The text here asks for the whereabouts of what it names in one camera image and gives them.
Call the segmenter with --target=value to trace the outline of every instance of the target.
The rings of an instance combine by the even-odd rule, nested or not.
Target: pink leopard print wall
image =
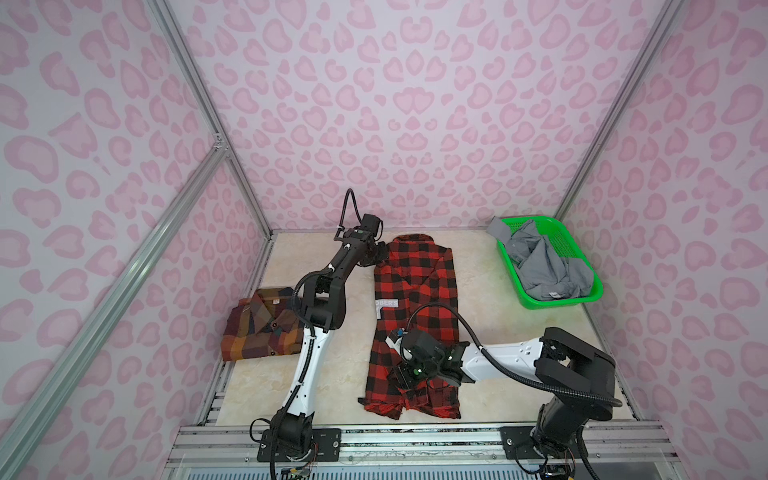
[[[766,25],[765,2],[694,0],[568,216],[691,480],[768,475]]]
[[[661,0],[172,0],[270,224],[552,214]]]
[[[222,165],[19,479],[158,478],[262,242]]]
[[[140,0],[0,5],[0,435],[211,143]]]

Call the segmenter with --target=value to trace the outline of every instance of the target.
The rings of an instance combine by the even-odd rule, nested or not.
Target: metal mounting plate
[[[544,460],[533,449],[530,427],[501,427],[499,432],[507,460]]]
[[[506,459],[499,429],[522,427],[530,431],[535,423],[431,423],[384,425],[318,425],[341,430],[339,460],[324,465],[468,465],[515,463]],[[242,467],[259,451],[245,426],[182,427],[168,459],[170,468]],[[264,427],[255,425],[259,438]],[[589,422],[584,441],[595,463],[680,461],[659,422]],[[538,459],[521,463],[538,464]]]
[[[261,444],[256,458],[259,462],[269,462],[270,460],[270,438],[269,430],[261,435]],[[341,451],[341,429],[313,429],[312,443],[317,444],[317,455],[315,462],[338,462],[339,452]],[[278,452],[275,455],[275,462],[293,462],[283,453]]]

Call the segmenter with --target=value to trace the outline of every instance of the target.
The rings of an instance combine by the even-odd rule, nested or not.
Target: red plaid shirt
[[[459,419],[458,389],[441,379],[423,381],[403,390],[390,380],[393,366],[402,360],[389,348],[386,337],[405,328],[411,313],[427,302],[443,302],[458,309],[456,274],[451,249],[435,245],[423,234],[402,235],[388,246],[389,258],[376,266],[376,299],[398,300],[398,306],[383,307],[376,321],[366,396],[358,399],[369,412],[399,419],[402,408],[417,409],[442,418]],[[446,309],[420,311],[411,330],[422,329],[447,346],[458,342],[458,320]]]

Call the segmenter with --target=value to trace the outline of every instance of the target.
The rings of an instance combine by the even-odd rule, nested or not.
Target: black cable
[[[254,424],[254,423],[256,423],[256,422],[258,422],[259,420],[261,420],[262,422],[266,422],[266,424],[267,424],[267,425],[271,425],[270,421],[269,421],[269,420],[267,420],[267,419],[256,419],[256,420],[253,420],[253,421],[250,423],[250,427],[248,428],[248,435],[250,435],[250,439],[251,439],[251,440],[253,440],[253,443],[259,443],[259,441],[258,441],[258,440],[256,440],[256,439],[253,437],[253,424]]]
[[[571,460],[573,461],[573,466],[571,467],[571,477],[576,478],[576,457],[574,457],[573,451],[571,449],[568,449],[568,453],[571,454]]]
[[[589,475],[592,475],[593,480],[600,480],[600,477],[598,477],[598,474],[594,471],[594,468],[592,468],[592,465],[589,462],[589,452],[587,452],[587,446],[584,444],[584,437],[581,436],[583,431],[584,427],[581,427],[576,431],[576,447],[578,449],[578,456],[581,457],[581,463],[584,464],[584,468],[587,469]]]
[[[344,194],[344,204],[341,207],[341,218],[339,219],[339,227],[342,227],[344,225],[344,216],[346,215],[346,202],[349,200],[349,196],[352,196],[352,206],[355,207],[355,215],[357,216],[357,221],[362,223],[362,217],[360,216],[360,211],[357,210],[357,199],[355,198],[355,191],[351,188],[346,189],[346,194]]]
[[[515,454],[515,463],[518,464],[518,467],[520,467],[520,469],[523,472],[525,472],[525,473],[527,473],[529,475],[537,475],[539,473],[542,473],[544,471],[544,469],[547,467],[547,462],[549,462],[549,457],[544,455],[544,463],[539,465],[537,470],[528,470],[528,469],[524,468],[523,465],[520,464],[520,460],[518,459],[518,449],[520,447],[522,447],[523,445],[524,444],[515,445],[515,447],[512,449],[513,453]]]
[[[517,382],[520,382],[523,385],[532,387],[537,390],[543,390],[544,392],[554,393],[555,395],[569,396],[574,399],[590,400],[592,402],[602,402],[613,407],[620,407],[623,405],[621,400],[615,399],[613,397],[598,395],[597,393],[592,393],[592,392],[580,392],[579,390],[569,389],[568,387],[545,385],[544,383],[536,382],[527,377],[524,377],[524,376],[518,375],[515,372],[512,372],[511,370],[503,366],[501,363],[499,363],[497,359],[493,358],[493,356],[482,345],[482,343],[480,343],[480,340],[478,340],[478,337],[475,335],[475,331],[472,330],[472,328],[469,326],[467,321],[464,320],[464,317],[461,316],[461,314],[455,308],[445,303],[429,302],[429,303],[425,303],[424,305],[421,305],[419,308],[414,310],[414,312],[411,314],[411,317],[408,319],[405,332],[408,332],[408,328],[411,326],[411,322],[415,318],[416,314],[420,312],[422,309],[425,309],[430,306],[439,306],[453,313],[453,315],[458,319],[458,321],[462,323],[462,325],[467,330],[467,332],[469,332],[469,336],[472,338],[472,342],[475,344],[475,346],[477,346],[480,349],[480,353],[488,360],[488,363],[493,365],[499,372],[505,374],[509,378]],[[403,362],[406,362],[406,364],[411,365],[411,363],[408,362],[404,356],[402,356],[402,353],[403,353],[403,349],[402,349],[402,340],[401,340],[400,341],[400,357],[402,358]]]
[[[299,280],[299,282],[296,284],[296,287],[293,288],[293,293],[290,297],[291,310],[293,310],[293,313],[299,318],[299,321],[303,323],[306,328],[310,329],[311,336],[315,336],[315,326],[309,320],[305,319],[304,315],[301,313],[301,305],[299,303],[299,290],[301,290],[301,287],[304,285],[304,283],[313,276],[325,275],[329,272],[329,269],[315,270],[314,272],[309,272],[307,275],[302,276],[301,280]]]

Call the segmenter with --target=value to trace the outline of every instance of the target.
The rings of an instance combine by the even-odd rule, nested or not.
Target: green basket
[[[581,258],[594,272],[594,268],[592,268],[592,265],[589,264],[589,260],[587,260],[587,257],[585,257],[581,252],[581,249],[578,247],[573,237],[568,232],[568,229],[565,228],[565,225],[558,222],[554,218],[544,216],[502,218],[502,221],[509,225],[512,233],[518,231],[518,229],[523,226],[523,223],[529,220],[536,222],[536,230],[538,230],[540,234],[549,236],[549,241],[552,242],[554,251],[557,252],[559,256]],[[509,276],[512,278],[512,282],[515,285],[515,291],[520,298],[520,303],[522,303],[522,306],[529,310],[594,302],[603,296],[603,283],[600,281],[600,278],[598,278],[598,275],[595,274],[594,282],[592,283],[592,291],[589,293],[589,296],[583,296],[581,298],[568,298],[564,300],[549,300],[547,302],[531,298],[528,296],[525,290],[523,290],[523,286],[520,283],[518,273],[512,266],[512,260],[509,258],[504,245],[499,241],[496,243],[498,246],[498,252],[501,254],[502,259],[504,260],[504,264],[509,271]]]

